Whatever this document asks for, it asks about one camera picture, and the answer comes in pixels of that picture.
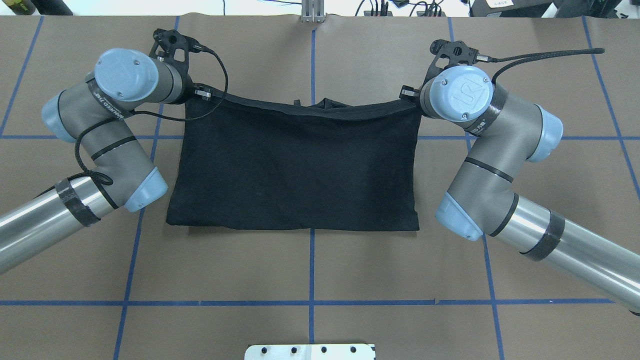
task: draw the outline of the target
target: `blue joint cap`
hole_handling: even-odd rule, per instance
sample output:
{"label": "blue joint cap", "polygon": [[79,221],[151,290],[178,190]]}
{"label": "blue joint cap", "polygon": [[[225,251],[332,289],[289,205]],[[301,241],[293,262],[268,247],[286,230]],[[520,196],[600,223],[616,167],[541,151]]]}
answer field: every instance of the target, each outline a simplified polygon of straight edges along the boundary
{"label": "blue joint cap", "polygon": [[529,156],[529,159],[527,159],[527,161],[532,163],[546,159],[558,146],[560,140],[562,140],[562,133],[564,131],[562,120],[547,110],[544,110],[542,106],[538,104],[536,104],[536,106],[542,113],[542,132],[540,133],[538,147],[533,154]]}
{"label": "blue joint cap", "polygon": [[474,66],[450,67],[433,79],[431,107],[443,119],[465,122],[476,119],[491,104],[493,84],[489,75]]}
{"label": "blue joint cap", "polygon": [[160,175],[160,171],[155,167],[136,191],[133,192],[131,197],[129,197],[124,207],[130,212],[135,213],[157,199],[160,199],[168,189],[169,186],[166,185],[162,175]]}
{"label": "blue joint cap", "polygon": [[60,101],[61,95],[62,92],[52,97],[51,100],[42,106],[42,122],[44,122],[49,131],[56,135],[56,138],[64,142],[76,142],[76,139],[65,129],[65,126],[62,124],[62,119],[60,118],[58,102]]}
{"label": "blue joint cap", "polygon": [[448,192],[444,194],[438,211],[436,211],[436,219],[444,227],[467,240],[476,241],[482,236],[483,232],[480,227]]}
{"label": "blue joint cap", "polygon": [[138,101],[158,85],[158,69],[147,55],[129,49],[111,49],[100,55],[93,69],[105,94],[119,101]]}

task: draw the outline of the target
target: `light blue plastic cap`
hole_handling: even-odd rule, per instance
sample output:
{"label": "light blue plastic cap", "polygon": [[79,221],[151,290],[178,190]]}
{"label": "light blue plastic cap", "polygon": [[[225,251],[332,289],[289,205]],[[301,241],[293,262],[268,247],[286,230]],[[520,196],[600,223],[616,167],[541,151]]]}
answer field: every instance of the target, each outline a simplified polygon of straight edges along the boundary
{"label": "light blue plastic cap", "polygon": [[476,241],[482,236],[480,227],[471,220],[467,212],[448,192],[444,194],[438,211],[436,211],[436,219],[447,229],[467,240]]}
{"label": "light blue plastic cap", "polygon": [[138,101],[158,85],[158,69],[147,55],[129,49],[111,49],[100,55],[93,69],[98,86],[120,101]]}
{"label": "light blue plastic cap", "polygon": [[160,175],[160,171],[155,167],[136,191],[133,192],[124,207],[134,213],[159,199],[168,189],[169,186],[166,185],[162,175]]}
{"label": "light blue plastic cap", "polygon": [[67,129],[65,129],[65,126],[62,124],[60,112],[58,111],[60,95],[62,95],[62,92],[51,98],[51,100],[47,101],[47,103],[42,106],[42,122],[44,122],[47,129],[54,133],[60,140],[65,142],[76,142],[76,139],[69,135]]}
{"label": "light blue plastic cap", "polygon": [[562,133],[564,131],[562,120],[547,110],[544,110],[542,106],[538,104],[536,104],[536,106],[539,107],[540,112],[542,112],[542,133],[540,134],[538,147],[529,159],[527,159],[527,161],[532,163],[546,159],[558,146],[560,140],[562,140]]}
{"label": "light blue plastic cap", "polygon": [[493,84],[477,67],[458,65],[433,79],[429,101],[443,119],[464,122],[477,118],[491,104]]}

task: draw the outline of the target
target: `black cloth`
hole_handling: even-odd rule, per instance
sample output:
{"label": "black cloth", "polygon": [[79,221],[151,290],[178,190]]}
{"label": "black cloth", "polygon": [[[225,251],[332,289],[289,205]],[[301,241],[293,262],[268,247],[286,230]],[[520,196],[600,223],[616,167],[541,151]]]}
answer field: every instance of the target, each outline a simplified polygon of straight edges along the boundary
{"label": "black cloth", "polygon": [[[208,112],[194,97],[186,117]],[[232,229],[416,231],[408,101],[303,107],[227,98],[186,122],[170,225]]]}

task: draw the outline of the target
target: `white bracket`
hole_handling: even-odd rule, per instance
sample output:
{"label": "white bracket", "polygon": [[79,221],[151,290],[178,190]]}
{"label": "white bracket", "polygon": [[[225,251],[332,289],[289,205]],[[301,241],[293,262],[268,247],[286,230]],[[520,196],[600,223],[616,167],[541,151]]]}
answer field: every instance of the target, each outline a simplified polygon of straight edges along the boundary
{"label": "white bracket", "polygon": [[252,345],[244,360],[376,360],[371,344]]}
{"label": "white bracket", "polygon": [[324,0],[302,0],[302,22],[324,22]]}

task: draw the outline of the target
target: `white plastic base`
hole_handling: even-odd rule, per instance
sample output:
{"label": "white plastic base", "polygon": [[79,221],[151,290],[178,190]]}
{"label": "white plastic base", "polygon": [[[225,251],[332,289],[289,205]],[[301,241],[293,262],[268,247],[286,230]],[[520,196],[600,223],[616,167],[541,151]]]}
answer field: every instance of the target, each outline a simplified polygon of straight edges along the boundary
{"label": "white plastic base", "polygon": [[252,345],[244,360],[375,360],[370,344]]}

